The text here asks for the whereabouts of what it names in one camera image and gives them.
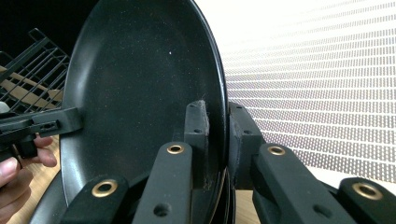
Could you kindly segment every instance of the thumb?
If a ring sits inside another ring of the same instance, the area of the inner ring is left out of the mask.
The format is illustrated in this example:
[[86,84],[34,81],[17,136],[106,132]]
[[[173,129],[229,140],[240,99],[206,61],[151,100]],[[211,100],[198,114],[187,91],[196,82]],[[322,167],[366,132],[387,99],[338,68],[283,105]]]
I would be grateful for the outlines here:
[[0,162],[0,188],[17,176],[18,161],[11,157]]

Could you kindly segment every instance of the dotted pattern sheet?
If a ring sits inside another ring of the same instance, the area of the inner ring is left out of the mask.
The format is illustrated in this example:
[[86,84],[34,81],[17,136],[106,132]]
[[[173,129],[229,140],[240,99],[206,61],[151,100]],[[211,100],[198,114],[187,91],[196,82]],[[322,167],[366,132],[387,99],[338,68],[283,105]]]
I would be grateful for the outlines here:
[[396,183],[395,1],[197,2],[229,100],[267,142],[307,166]]

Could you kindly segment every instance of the finger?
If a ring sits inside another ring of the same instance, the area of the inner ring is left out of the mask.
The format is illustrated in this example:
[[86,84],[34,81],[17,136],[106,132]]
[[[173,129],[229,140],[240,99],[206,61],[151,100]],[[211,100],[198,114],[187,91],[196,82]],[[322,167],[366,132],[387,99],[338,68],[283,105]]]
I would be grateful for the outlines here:
[[35,139],[35,146],[36,147],[47,147],[49,145],[51,145],[53,142],[52,137],[40,137],[37,136],[37,138]]
[[29,170],[21,169],[17,178],[3,186],[0,190],[0,208],[16,201],[29,189],[33,174]]
[[58,162],[50,149],[39,148],[36,157],[22,161],[23,166],[27,166],[31,163],[43,163],[43,165],[47,167],[54,167]]
[[0,188],[13,180],[17,176],[18,171],[19,164],[17,159],[11,157],[0,162]]
[[32,191],[28,188],[17,200],[0,209],[0,223],[7,223],[9,219],[26,204]]

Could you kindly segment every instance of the dish rack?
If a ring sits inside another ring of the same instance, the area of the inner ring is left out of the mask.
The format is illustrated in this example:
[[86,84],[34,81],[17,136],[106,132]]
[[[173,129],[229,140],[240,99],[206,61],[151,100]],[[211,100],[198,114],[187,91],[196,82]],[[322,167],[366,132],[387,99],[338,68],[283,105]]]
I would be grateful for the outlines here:
[[18,114],[40,112],[62,105],[69,56],[38,29],[18,57],[0,51],[0,102]]

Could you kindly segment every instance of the black plate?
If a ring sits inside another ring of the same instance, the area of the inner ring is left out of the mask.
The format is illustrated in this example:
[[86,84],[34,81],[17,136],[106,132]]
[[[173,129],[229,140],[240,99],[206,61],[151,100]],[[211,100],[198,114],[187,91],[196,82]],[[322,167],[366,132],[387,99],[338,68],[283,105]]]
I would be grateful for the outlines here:
[[[66,200],[98,175],[123,175],[131,185],[146,175],[160,146],[182,140],[186,105],[202,99],[209,156],[218,158],[221,173],[225,79],[198,7],[189,0],[100,1],[79,35],[64,91],[63,108],[77,107],[84,122],[83,130],[61,137]],[[221,189],[218,176],[214,191]]]

